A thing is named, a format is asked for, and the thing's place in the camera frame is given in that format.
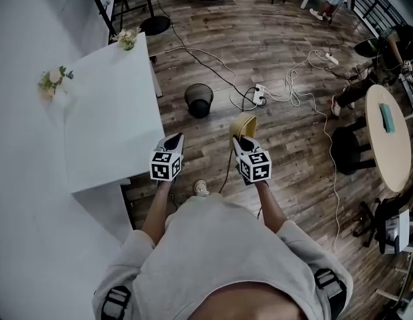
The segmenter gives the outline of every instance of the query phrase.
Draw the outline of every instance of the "black pants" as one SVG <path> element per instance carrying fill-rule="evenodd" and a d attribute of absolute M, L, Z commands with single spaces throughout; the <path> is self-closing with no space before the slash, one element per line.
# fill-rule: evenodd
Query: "black pants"
<path fill-rule="evenodd" d="M 343 92 L 336 98 L 338 105 L 341 108 L 344 108 L 352 102 L 357 101 L 358 99 L 365 96 L 368 92 L 368 89 L 371 88 L 371 86 L 373 86 L 374 84 L 377 84 L 377 76 L 373 72 L 371 72 L 367 76 L 367 78 L 347 87 L 345 92 Z"/>

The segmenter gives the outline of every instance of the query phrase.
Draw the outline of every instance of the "black railing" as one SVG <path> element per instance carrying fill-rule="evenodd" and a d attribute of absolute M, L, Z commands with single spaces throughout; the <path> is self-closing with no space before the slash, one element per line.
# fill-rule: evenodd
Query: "black railing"
<path fill-rule="evenodd" d="M 355 0 L 354 10 L 378 34 L 389 27 L 406 24 L 388 0 Z"/>

